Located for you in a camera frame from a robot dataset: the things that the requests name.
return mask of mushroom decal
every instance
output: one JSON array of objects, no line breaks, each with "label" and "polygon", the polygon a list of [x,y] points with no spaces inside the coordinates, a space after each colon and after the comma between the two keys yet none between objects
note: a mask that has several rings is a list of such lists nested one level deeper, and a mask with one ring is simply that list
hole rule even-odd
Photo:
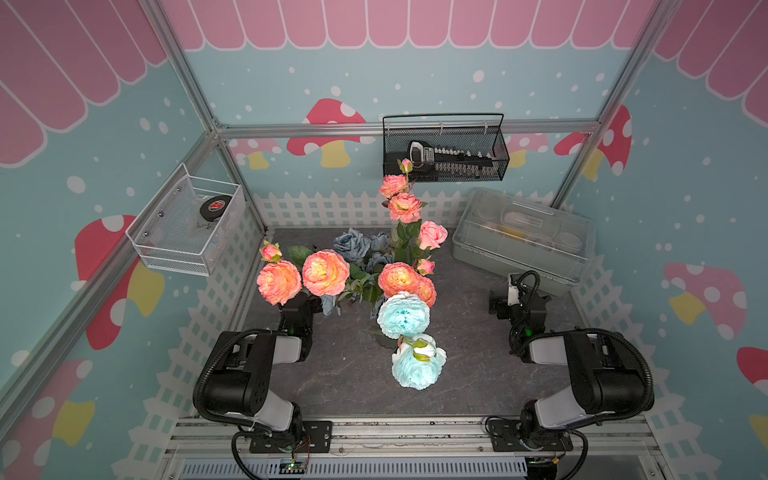
[{"label": "mushroom decal", "polygon": [[684,291],[670,298],[672,310],[684,323],[692,325],[696,318],[709,310],[717,332],[726,340],[739,334],[746,321],[746,293],[739,277],[730,270],[711,266],[668,263],[664,267],[666,280]]},{"label": "mushroom decal", "polygon": [[736,354],[739,370],[758,390],[768,395],[768,350],[745,346]]},{"label": "mushroom decal", "polygon": [[227,145],[237,164],[245,165],[245,159],[247,158],[248,166],[251,170],[269,168],[270,162],[266,161],[263,152],[266,151],[271,154],[283,153],[283,150],[273,138],[233,139]]},{"label": "mushroom decal", "polygon": [[71,447],[80,442],[96,413],[96,405],[67,399],[91,368],[91,360],[61,364],[11,438],[2,446],[4,478],[37,480],[48,463],[52,439],[61,439]]},{"label": "mushroom decal", "polygon": [[[586,134],[570,134],[554,146],[554,152],[557,155],[575,154],[586,137]],[[584,176],[589,180],[596,181],[598,168],[603,158],[608,159],[608,165],[611,166],[614,175],[621,175],[621,172],[627,167],[631,148],[632,117],[629,115],[629,110],[621,105],[597,149],[587,160],[587,164],[584,166]]]},{"label": "mushroom decal", "polygon": [[[74,239],[80,280],[72,283],[73,290],[78,290],[93,276],[133,219],[130,215],[114,215],[96,220],[80,230]],[[118,337],[128,299],[136,303],[143,316],[149,316],[164,289],[165,277],[162,273],[150,271],[138,258],[134,260],[85,330],[91,348],[105,349]]]},{"label": "mushroom decal", "polygon": [[[307,114],[304,124],[364,124],[366,121],[354,108],[333,98],[318,101]],[[320,164],[326,168],[344,168],[352,161],[344,148],[344,141],[372,144],[373,137],[319,137],[291,138],[288,151],[298,157],[323,150]]]},{"label": "mushroom decal", "polygon": [[546,134],[512,134],[506,138],[509,151],[507,168],[518,168],[525,165],[525,152],[536,151],[543,154],[549,150],[549,138]]}]

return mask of dusty blue rose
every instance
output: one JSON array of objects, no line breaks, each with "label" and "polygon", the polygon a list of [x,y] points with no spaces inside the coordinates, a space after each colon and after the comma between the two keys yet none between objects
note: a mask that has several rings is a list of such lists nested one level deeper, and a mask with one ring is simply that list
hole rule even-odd
[{"label": "dusty blue rose", "polygon": [[394,263],[395,255],[392,253],[373,252],[373,255],[368,259],[368,263],[364,267],[364,270],[368,273],[373,273],[376,265],[386,265],[387,263]]},{"label": "dusty blue rose", "polygon": [[350,228],[333,240],[333,249],[350,263],[360,263],[371,247],[371,239]]},{"label": "dusty blue rose", "polygon": [[384,302],[377,321],[391,339],[419,335],[429,326],[429,307],[418,296],[400,292]]},{"label": "dusty blue rose", "polygon": [[[416,335],[412,341],[423,340],[427,343],[423,348],[412,348],[405,342],[396,353],[392,354],[392,376],[406,388],[423,390],[437,381],[445,365],[445,350],[437,348],[435,340],[429,335]],[[422,360],[414,357],[420,354]]]}]

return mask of black wire basket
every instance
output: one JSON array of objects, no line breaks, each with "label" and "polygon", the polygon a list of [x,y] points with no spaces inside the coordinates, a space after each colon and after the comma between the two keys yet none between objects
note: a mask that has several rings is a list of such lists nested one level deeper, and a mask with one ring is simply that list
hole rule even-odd
[{"label": "black wire basket", "polygon": [[384,175],[411,159],[417,182],[501,181],[509,164],[504,114],[406,114],[382,118]]}]

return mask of gray plastic container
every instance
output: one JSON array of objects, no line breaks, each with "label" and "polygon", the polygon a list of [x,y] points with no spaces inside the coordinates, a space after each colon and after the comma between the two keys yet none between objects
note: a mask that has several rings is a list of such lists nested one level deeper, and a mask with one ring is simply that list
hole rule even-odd
[{"label": "gray plastic container", "polygon": [[453,257],[502,276],[536,270],[539,289],[562,296],[583,280],[594,238],[588,218],[478,188],[453,233]]}]

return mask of metal mesh basket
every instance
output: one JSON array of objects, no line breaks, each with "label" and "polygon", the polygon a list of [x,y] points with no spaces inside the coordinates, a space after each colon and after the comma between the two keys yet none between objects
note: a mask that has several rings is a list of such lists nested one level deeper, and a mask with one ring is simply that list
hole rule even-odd
[{"label": "metal mesh basket", "polygon": [[412,141],[432,152],[413,163],[418,182],[503,180],[509,153],[503,114],[390,115],[382,119],[384,175],[398,175],[397,160],[410,158]]},{"label": "metal mesh basket", "polygon": [[[210,275],[245,211],[243,188],[192,177],[182,164],[157,195],[160,200],[150,202],[155,206],[147,205],[126,230],[144,264],[157,270]],[[200,207],[218,195],[230,195],[232,200],[218,220],[208,222],[200,215]]]}]

